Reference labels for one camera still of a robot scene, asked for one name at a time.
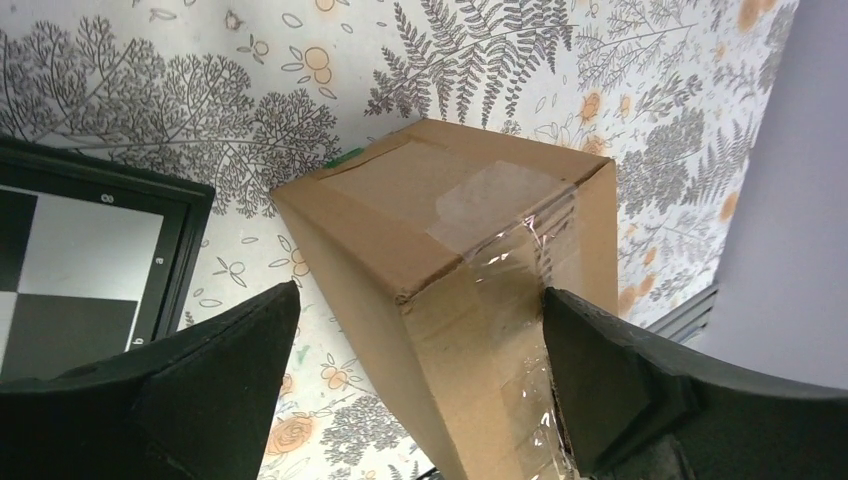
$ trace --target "checkerboard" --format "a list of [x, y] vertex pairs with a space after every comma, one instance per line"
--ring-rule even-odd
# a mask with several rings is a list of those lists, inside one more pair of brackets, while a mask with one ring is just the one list
[[160, 215], [0, 185], [0, 381], [127, 350]]

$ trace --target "wallpaper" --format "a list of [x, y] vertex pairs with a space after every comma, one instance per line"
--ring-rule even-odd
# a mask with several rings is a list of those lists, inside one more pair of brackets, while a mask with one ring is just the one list
[[420, 117], [616, 159], [619, 306], [708, 286], [797, 0], [0, 0], [0, 132], [214, 185], [182, 326], [277, 282], [303, 315], [260, 478], [432, 467], [267, 191]]

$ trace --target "fern leaf print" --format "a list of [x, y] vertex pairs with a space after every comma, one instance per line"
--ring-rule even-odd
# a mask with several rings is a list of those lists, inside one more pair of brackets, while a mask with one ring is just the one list
[[631, 74], [671, 72], [683, 60], [683, 47], [695, 27], [683, 12], [692, 0], [613, 0], [605, 31], [585, 25], [575, 36], [580, 87], [614, 88]]
[[618, 199], [628, 216], [648, 207], [661, 214], [683, 198], [689, 173], [686, 160], [703, 150], [703, 110], [684, 108], [668, 125], [655, 127], [644, 150], [626, 152], [618, 162]]
[[384, 47], [386, 67], [374, 70], [365, 115], [397, 110], [426, 117], [436, 103], [446, 120], [455, 109], [466, 123], [480, 102], [480, 125], [498, 101], [515, 115], [522, 85], [543, 62], [556, 72], [560, 48], [571, 50], [568, 0], [420, 0], [426, 25], [413, 25], [400, 2], [395, 23], [404, 53]]
[[698, 161], [696, 175], [691, 177], [683, 202], [691, 205], [715, 203], [727, 193], [730, 182], [745, 170], [754, 142], [753, 121], [742, 127], [733, 121], [733, 132], [716, 132], [715, 141], [707, 147], [706, 159]]

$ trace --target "clear packing tape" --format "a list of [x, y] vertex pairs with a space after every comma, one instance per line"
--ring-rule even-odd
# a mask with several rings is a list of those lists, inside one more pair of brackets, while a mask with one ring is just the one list
[[[551, 191], [558, 193], [543, 199], [536, 193]], [[480, 218], [481, 211], [491, 212], [498, 203], [523, 205], [526, 213], [512, 221]], [[492, 361], [501, 381], [520, 480], [580, 478], [557, 425], [542, 333], [544, 288], [555, 286], [577, 294], [582, 290], [576, 187], [496, 162], [439, 198], [437, 210], [440, 221], [428, 233], [463, 255], [490, 320]], [[509, 226], [483, 234], [482, 229], [497, 224]], [[472, 238], [489, 240], [469, 249]]]

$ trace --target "cardboard box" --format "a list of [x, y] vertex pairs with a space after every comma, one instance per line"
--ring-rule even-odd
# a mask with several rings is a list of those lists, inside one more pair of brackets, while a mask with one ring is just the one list
[[423, 120], [272, 193], [386, 406], [449, 480], [559, 478], [543, 284], [616, 312], [611, 160]]

